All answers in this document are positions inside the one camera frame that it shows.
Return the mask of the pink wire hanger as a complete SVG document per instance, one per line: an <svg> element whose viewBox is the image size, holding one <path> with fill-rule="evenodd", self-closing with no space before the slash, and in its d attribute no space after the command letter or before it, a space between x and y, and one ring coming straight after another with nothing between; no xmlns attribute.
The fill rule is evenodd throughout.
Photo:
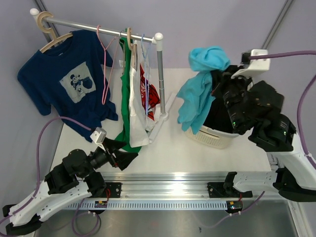
<svg viewBox="0 0 316 237"><path fill-rule="evenodd" d="M107 95L108 95L108 92L109 92L109 81L111 80L111 78L107 79L106 78L106 70L109 66L107 66L107 53L108 53L108 48L112 45L112 43L114 42L114 40L117 39L117 37L113 37L110 42L108 43L107 46L105 46L105 44L103 43L103 41L101 40L101 37L100 37L100 28L101 28L101 25L97 25L97 31L96 31L96 35L97 35L97 38L99 40L99 43L100 45L102 46L103 48L103 51L104 51L104 61L103 61L103 91L102 91L102 98L101 98L101 103L102 105L105 105L106 104L106 101L107 101Z"/></svg>

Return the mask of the black t shirt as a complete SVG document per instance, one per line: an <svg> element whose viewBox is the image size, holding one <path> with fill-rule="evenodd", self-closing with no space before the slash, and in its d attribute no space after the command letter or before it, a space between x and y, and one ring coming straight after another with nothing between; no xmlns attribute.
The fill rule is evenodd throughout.
<svg viewBox="0 0 316 237"><path fill-rule="evenodd" d="M204 126L213 130L234 134L233 124L228 112L228 109L234 104L233 96L225 86L226 82L231 79L232 74L237 70L237 66L229 66L224 71L211 71L212 89L210 95L214 100L211 103Z"/></svg>

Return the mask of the light blue wire hanger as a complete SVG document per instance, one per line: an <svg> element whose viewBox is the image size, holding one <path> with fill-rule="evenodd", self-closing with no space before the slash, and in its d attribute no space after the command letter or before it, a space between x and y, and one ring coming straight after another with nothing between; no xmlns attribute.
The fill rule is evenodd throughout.
<svg viewBox="0 0 316 237"><path fill-rule="evenodd" d="M144 49L144 36L145 34L142 34L141 36L141 50L142 50L142 55L144 59L144 82L145 82L145 114L146 116L148 115L148 106L149 106L149 79L148 76L150 74L150 69L149 69L149 64L147 63L147 58L148 58L148 50L150 49L150 46L148 46L147 49Z"/></svg>

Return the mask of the light blue t shirt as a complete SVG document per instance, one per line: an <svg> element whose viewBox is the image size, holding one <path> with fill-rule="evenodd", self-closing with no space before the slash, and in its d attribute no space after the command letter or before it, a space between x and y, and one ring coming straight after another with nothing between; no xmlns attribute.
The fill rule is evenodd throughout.
<svg viewBox="0 0 316 237"><path fill-rule="evenodd" d="M214 70L223 72L231 62L219 46L194 48L189 53L188 61L190 69L197 74L188 79L177 93L177 97L183 99L183 104L178 110L177 122L181 124L183 131L191 129L196 135L215 100L211 95L213 86L211 72Z"/></svg>

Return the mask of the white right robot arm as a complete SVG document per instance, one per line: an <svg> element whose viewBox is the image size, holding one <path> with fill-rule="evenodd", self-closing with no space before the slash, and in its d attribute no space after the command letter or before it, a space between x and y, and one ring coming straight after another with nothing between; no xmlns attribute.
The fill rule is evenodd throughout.
<svg viewBox="0 0 316 237"><path fill-rule="evenodd" d="M276 157L282 168L254 174L229 172L223 184L229 196L250 191L276 192L295 202L315 202L316 168L313 157L303 151L301 138L291 120L281 113L284 96L265 81L233 74L240 69L211 71L212 96L223 100L233 132L243 135L267 154Z"/></svg>

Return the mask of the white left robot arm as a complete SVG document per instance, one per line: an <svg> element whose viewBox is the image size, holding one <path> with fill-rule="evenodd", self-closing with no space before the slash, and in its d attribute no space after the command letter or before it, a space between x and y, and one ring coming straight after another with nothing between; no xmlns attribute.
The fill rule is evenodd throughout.
<svg viewBox="0 0 316 237"><path fill-rule="evenodd" d="M125 145L122 141L106 139L90 154L81 149L70 151L33 193L18 204L3 207L4 218L9 219L5 235L30 234L68 205L84 198L101 197L107 184L97 169L109 163L124 170L138 156L137 152L122 151Z"/></svg>

